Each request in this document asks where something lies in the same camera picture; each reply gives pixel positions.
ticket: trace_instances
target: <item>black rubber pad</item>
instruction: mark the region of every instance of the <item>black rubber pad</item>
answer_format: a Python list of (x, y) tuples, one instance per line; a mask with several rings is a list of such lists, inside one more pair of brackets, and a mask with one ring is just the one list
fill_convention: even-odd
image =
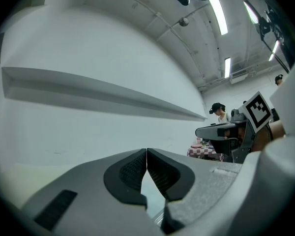
[(147, 170), (169, 202), (183, 199), (195, 182), (195, 174), (189, 167), (152, 148), (147, 149)]
[(65, 211), (69, 208), (77, 193), (74, 191), (61, 191), (43, 211), (34, 219), (34, 221), (43, 228), (51, 231), (57, 222), (61, 219)]
[(104, 184), (117, 200), (147, 208), (147, 198), (141, 195), (141, 185), (147, 171), (145, 148), (111, 165), (104, 173)]

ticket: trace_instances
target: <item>fluorescent light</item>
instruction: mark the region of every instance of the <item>fluorescent light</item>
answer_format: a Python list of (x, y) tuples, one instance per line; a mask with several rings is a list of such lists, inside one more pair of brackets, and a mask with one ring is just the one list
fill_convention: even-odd
[(244, 1), (244, 5), (246, 6), (246, 9), (248, 11), (249, 17), (252, 21), (252, 23), (257, 24), (258, 21), (258, 17), (256, 16), (256, 14), (252, 11), (252, 9), (249, 7), (249, 5)]
[(280, 43), (280, 42), (279, 42), (278, 40), (275, 42), (275, 45), (274, 45), (274, 48), (273, 48), (272, 54), (271, 54), (271, 56), (270, 56), (270, 58), (269, 58), (269, 61), (271, 61), (271, 60), (273, 59), (273, 57), (274, 57), (274, 53), (276, 52), (276, 49), (278, 48), (279, 43)]
[(230, 76), (231, 71), (231, 58), (225, 59), (225, 79)]
[(214, 10), (218, 25), (220, 27), (221, 35), (228, 33), (225, 16), (219, 0), (209, 0)]

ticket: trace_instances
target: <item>pipe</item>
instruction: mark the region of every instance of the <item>pipe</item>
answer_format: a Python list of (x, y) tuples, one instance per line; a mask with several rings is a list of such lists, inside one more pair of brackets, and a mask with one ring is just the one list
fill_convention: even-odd
[(192, 16), (193, 14), (195, 14), (196, 11), (198, 11), (204, 7), (207, 7), (208, 5), (209, 5), (209, 2), (206, 3), (205, 5), (202, 5), (201, 7), (197, 8), (197, 9), (195, 9), (194, 11), (190, 12), (188, 15), (184, 16), (183, 18), (188, 18), (188, 17)]
[[(266, 73), (266, 72), (271, 71), (272, 69), (274, 69), (275, 67), (277, 67), (277, 66), (279, 66), (279, 65), (280, 65), (280, 64), (273, 65), (273, 66), (271, 66), (271, 67), (269, 67), (269, 68), (267, 68), (267, 69), (265, 69), (265, 70), (262, 70), (262, 71), (260, 71), (260, 72), (258, 72), (258, 73), (255, 73), (255, 74), (253, 74), (253, 73), (248, 73), (248, 76), (250, 75), (251, 77), (255, 77), (255, 76), (261, 75), (261, 74), (263, 74), (263, 73)], [(214, 81), (212, 81), (212, 82), (208, 82), (208, 83), (204, 84), (203, 86), (199, 86), (199, 87), (197, 87), (197, 88), (200, 89), (200, 88), (204, 88), (204, 87), (209, 87), (209, 86), (215, 85), (215, 84), (220, 83), (220, 82), (225, 81), (225, 80), (227, 80), (227, 79), (225, 79), (225, 78), (217, 79), (217, 80), (214, 80)]]
[(156, 21), (156, 19), (158, 19), (157, 13), (155, 14), (153, 20), (147, 25), (147, 27), (145, 27), (144, 31), (147, 31), (148, 28)]
[(141, 4), (142, 6), (144, 6), (145, 8), (147, 8), (152, 14), (156, 15), (160, 20), (162, 20), (167, 27), (170, 29), (170, 31), (183, 43), (184, 47), (186, 48), (187, 52), (190, 54), (195, 66), (197, 67), (198, 71), (200, 72), (202, 78), (204, 79), (204, 75), (201, 72), (200, 68), (198, 67), (195, 59), (193, 58), (192, 52), (190, 51), (190, 49), (188, 48), (187, 44), (182, 40), (182, 38), (177, 34), (177, 32), (172, 28), (172, 26), (170, 24), (167, 23), (167, 21), (161, 16), (160, 13), (156, 13), (152, 8), (150, 8), (149, 6), (147, 6), (146, 4), (144, 4), (143, 2), (141, 2), (140, 0), (134, 0), (137, 3)]
[(267, 43), (262, 40), (262, 42), (265, 44), (265, 46), (270, 50), (271, 54), (274, 55), (275, 59), (279, 62), (279, 64), (283, 67), (283, 69), (286, 71), (286, 73), (289, 73), (288, 68), (285, 66), (285, 64), (282, 62), (282, 60), (274, 53), (272, 52), (272, 49), (267, 45)]

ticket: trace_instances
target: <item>checkered tablecloth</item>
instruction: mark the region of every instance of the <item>checkered tablecloth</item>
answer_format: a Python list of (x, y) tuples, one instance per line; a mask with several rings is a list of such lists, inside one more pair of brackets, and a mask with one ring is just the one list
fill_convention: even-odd
[(223, 154), (216, 153), (212, 148), (189, 148), (187, 151), (187, 156), (190, 157), (204, 159), (205, 155), (221, 162), (223, 162), (224, 159)]

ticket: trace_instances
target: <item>ceiling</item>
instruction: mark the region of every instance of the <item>ceiling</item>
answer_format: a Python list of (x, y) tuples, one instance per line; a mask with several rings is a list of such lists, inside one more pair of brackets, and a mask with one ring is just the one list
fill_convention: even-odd
[[(45, 4), (62, 3), (46, 0)], [(244, 0), (220, 0), (228, 33), (220, 34), (214, 11), (208, 1), (190, 0), (188, 6), (177, 0), (77, 0), (72, 6), (86, 4), (113, 14), (156, 41), (180, 64), (200, 91), (208, 90), (224, 79), (224, 60), (231, 57), (231, 75), (247, 72), (256, 75), (279, 66), (268, 61), (270, 51), (261, 42), (244, 7)], [(266, 17), (264, 0), (249, 0)], [(187, 17), (189, 25), (178, 21)], [(272, 33), (265, 41), (274, 47)], [(285, 62), (278, 50), (277, 55)]]

